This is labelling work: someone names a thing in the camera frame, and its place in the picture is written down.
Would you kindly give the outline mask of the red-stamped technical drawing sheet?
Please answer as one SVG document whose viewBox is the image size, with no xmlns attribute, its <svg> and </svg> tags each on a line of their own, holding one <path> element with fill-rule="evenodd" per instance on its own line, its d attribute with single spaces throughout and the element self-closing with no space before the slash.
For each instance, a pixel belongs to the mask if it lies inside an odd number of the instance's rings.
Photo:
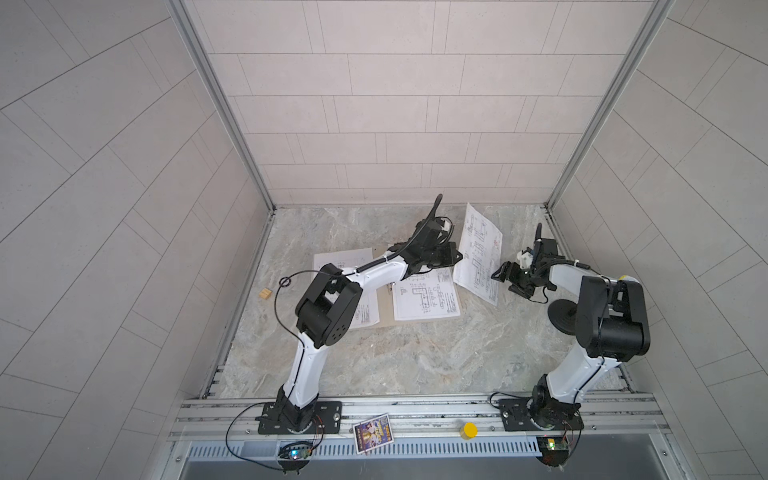
<svg viewBox="0 0 768 480">
<path fill-rule="evenodd" d="M 453 281 L 489 304 L 498 304 L 498 282 L 492 274 L 501 266 L 503 234 L 491 220 L 466 205 L 458 251 L 463 259 L 453 267 Z"/>
</svg>

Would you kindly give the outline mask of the beige cardboard folder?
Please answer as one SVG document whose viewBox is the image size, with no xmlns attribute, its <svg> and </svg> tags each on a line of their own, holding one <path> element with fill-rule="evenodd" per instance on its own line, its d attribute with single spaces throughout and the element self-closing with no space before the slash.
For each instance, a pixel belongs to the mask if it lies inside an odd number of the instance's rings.
<svg viewBox="0 0 768 480">
<path fill-rule="evenodd" d="M 373 249 L 346 250 L 320 253 L 314 256 L 313 268 L 320 270 L 331 264 L 342 270 L 342 277 L 356 282 L 362 296 L 353 316 L 353 329 L 395 326 L 438 320 L 400 322 L 394 320 L 392 287 L 405 280 L 407 264 L 401 257 L 388 260 L 385 254 Z"/>
</svg>

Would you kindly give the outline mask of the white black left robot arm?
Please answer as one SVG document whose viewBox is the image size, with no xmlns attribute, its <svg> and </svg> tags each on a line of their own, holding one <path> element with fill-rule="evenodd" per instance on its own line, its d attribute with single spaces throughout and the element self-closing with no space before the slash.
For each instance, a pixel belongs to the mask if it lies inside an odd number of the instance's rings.
<svg viewBox="0 0 768 480">
<path fill-rule="evenodd" d="M 311 283 L 294 313 L 297 352 L 288 379 L 276 400 L 265 407 L 267 431 L 278 428 L 300 433 L 315 419 L 319 380 L 330 347 L 349 331 L 355 311 L 366 293 L 434 269 L 452 267 L 463 259 L 451 239 L 453 222 L 430 213 L 419 221 L 404 242 L 366 264 L 339 268 L 332 263 L 314 270 Z"/>
</svg>

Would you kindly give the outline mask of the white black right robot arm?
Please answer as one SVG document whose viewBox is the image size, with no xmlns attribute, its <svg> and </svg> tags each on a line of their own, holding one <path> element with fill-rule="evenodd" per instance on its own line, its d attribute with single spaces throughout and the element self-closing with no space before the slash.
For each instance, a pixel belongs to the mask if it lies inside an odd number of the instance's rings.
<svg viewBox="0 0 768 480">
<path fill-rule="evenodd" d="M 491 278 L 508 281 L 509 290 L 526 300 L 538 289 L 546 293 L 563 288 L 577 296 L 576 301 L 554 300 L 547 309 L 550 323 L 576 343 L 539 379 L 524 407 L 504 401 L 500 409 L 508 416 L 525 414 L 530 426 L 540 430 L 581 429 L 584 395 L 612 369 L 650 348 L 643 286 L 632 276 L 614 279 L 569 260 L 559 253 L 556 240 L 541 236 L 515 262 L 502 263 Z"/>
</svg>

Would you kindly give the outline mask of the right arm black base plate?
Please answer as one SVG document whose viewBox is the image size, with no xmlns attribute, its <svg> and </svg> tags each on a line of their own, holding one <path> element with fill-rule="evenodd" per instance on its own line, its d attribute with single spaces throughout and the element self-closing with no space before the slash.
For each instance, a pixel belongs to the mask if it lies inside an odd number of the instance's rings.
<svg viewBox="0 0 768 480">
<path fill-rule="evenodd" d="M 506 398 L 500 400 L 498 406 L 506 432 L 565 432 L 584 429 L 580 404 L 552 400 L 536 406 L 531 399 L 524 401 Z"/>
</svg>

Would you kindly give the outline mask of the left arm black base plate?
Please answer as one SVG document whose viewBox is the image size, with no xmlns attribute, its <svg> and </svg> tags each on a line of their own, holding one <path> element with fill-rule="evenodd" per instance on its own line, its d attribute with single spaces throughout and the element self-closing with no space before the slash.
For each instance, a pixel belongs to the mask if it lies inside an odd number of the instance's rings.
<svg viewBox="0 0 768 480">
<path fill-rule="evenodd" d="M 337 434 L 340 431 L 342 403 L 340 401 L 317 401 L 296 410 L 290 405 L 280 407 L 269 402 L 259 417 L 260 435 L 300 435 L 319 432 Z"/>
</svg>

